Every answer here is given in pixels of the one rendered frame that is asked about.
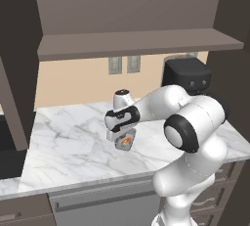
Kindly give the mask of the brown open wall cabinet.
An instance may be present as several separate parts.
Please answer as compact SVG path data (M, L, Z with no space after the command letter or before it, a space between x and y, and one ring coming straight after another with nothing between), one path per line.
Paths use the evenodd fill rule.
M240 49L245 0L37 0L41 61Z

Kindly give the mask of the grey dishwasher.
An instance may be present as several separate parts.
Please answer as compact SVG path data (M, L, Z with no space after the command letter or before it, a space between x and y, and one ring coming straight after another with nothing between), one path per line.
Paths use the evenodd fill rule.
M115 183L67 190L49 195L57 226L150 226L158 213L160 198L154 195L131 200L55 212L55 202L70 196L104 192L105 190L142 192L153 190L150 180Z

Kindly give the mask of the black countertop appliance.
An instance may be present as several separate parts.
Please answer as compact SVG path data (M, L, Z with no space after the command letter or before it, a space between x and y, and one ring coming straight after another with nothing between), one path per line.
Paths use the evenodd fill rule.
M211 69L197 58L171 59L165 62L162 86L179 85L190 95L198 95L211 82Z

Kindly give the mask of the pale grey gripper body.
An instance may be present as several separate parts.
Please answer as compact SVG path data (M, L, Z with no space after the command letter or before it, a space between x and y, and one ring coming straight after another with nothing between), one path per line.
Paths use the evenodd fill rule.
M110 130L106 131L106 139L109 142L114 142L117 138L123 136L124 134L126 134L129 131L129 128L125 128L123 130L120 130L119 132L112 132Z

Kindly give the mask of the dark brown cabinet door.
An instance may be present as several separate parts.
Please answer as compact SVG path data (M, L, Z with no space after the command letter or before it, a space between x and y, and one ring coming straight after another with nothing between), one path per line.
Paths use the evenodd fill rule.
M15 148L28 148L43 37L36 0L0 0L0 106Z
M243 48L208 54L209 90L228 102L229 123L250 143L250 0L219 0L214 27Z

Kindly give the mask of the raw meat in grey tray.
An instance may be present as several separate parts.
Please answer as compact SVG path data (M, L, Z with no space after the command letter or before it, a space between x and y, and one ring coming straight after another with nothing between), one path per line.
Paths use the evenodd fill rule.
M136 136L136 129L132 128L115 140L115 148L122 151L130 151Z

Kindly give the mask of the brown drawer front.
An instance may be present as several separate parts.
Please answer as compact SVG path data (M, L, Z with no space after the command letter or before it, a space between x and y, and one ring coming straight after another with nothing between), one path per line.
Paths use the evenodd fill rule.
M235 168L235 162L229 162L223 164L220 169L215 173L215 182L226 182L234 181L235 177L233 176Z
M0 226L56 226L46 194L0 201L0 215L21 213L21 217L0 222Z
M229 189L227 185L213 185L204 190L192 203L191 212L200 212L206 209L216 208Z
M216 212L207 211L202 213L196 213L192 215L192 218L198 226L214 226Z

